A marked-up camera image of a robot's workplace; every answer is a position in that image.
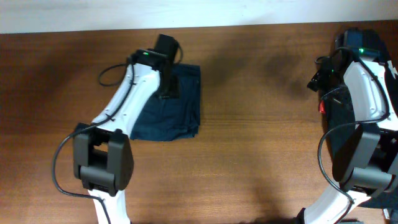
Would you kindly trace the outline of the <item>dark blue shorts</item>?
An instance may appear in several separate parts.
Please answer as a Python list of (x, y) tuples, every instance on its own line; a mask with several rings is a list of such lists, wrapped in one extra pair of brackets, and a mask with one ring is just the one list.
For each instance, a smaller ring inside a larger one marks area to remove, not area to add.
[(200, 126), (201, 71), (198, 65), (180, 64), (172, 70), (180, 96), (151, 97), (130, 134), (131, 140), (174, 141), (193, 138)]

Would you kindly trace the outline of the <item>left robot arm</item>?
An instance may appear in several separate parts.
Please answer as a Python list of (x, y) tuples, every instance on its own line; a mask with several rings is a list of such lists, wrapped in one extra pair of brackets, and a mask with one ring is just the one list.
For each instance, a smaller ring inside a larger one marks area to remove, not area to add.
[(154, 48), (131, 54), (125, 76), (105, 109), (91, 124), (75, 128), (74, 176), (93, 199), (99, 223), (130, 223), (125, 198), (134, 169), (130, 135), (150, 97), (179, 96), (172, 69), (181, 51), (177, 40), (160, 34)]

